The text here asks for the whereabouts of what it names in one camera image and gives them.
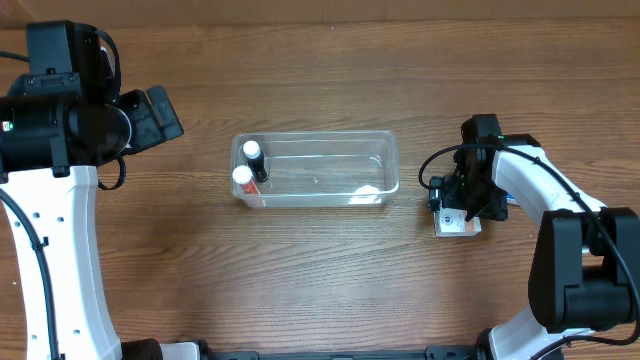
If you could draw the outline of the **blue medicine box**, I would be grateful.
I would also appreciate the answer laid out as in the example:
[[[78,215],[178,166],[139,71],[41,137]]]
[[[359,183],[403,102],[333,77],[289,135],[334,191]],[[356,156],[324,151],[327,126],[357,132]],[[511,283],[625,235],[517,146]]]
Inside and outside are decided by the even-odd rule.
[[[510,193],[506,194],[506,201],[507,201],[507,203],[509,205],[515,205],[515,206],[519,205],[519,203],[516,201],[516,199]]]

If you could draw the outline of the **white Hansaplast plaster box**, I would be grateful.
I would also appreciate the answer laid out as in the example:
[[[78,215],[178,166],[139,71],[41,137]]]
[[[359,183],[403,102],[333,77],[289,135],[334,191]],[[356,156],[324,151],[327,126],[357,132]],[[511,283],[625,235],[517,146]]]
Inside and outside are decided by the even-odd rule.
[[[465,210],[440,208],[434,213],[434,227],[436,237],[470,237],[481,232],[481,222],[478,217],[466,221]]]

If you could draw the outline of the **black bottle white cap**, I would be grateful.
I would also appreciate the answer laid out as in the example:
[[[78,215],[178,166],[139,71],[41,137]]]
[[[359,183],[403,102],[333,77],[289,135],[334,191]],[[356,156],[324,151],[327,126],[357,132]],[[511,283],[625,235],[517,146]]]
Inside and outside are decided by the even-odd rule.
[[[247,166],[251,169],[256,181],[260,183],[267,181],[269,174],[265,163],[265,155],[259,143],[249,140],[243,144],[242,150],[247,158]]]

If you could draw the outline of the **orange bottle white cap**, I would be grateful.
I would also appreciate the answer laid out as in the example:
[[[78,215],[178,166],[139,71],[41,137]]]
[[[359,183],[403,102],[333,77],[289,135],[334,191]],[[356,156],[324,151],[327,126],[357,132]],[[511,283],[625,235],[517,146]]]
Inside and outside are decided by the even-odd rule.
[[[232,190],[235,195],[260,195],[252,170],[247,165],[239,165],[231,172]]]

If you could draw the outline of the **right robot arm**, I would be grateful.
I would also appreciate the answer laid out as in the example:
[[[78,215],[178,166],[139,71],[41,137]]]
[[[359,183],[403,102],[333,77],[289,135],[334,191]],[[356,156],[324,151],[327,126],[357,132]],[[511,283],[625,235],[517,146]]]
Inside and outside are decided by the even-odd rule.
[[[561,359],[575,342],[627,346],[602,337],[639,323],[639,217],[587,195],[548,159],[529,134],[506,135],[494,114],[476,114],[449,147],[454,171],[430,180],[428,208],[440,236],[457,218],[504,221],[514,199],[538,228],[528,304],[484,330],[474,345],[429,346],[428,359]]]

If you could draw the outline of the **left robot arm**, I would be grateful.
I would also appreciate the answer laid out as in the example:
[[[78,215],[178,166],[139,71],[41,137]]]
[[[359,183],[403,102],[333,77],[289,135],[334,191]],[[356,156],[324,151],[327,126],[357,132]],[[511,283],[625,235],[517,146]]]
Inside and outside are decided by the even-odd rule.
[[[123,92],[111,37],[71,21],[29,24],[29,70],[1,100],[1,203],[19,264],[30,359],[196,359],[194,342],[122,342],[97,247],[97,170],[175,139],[165,89]]]

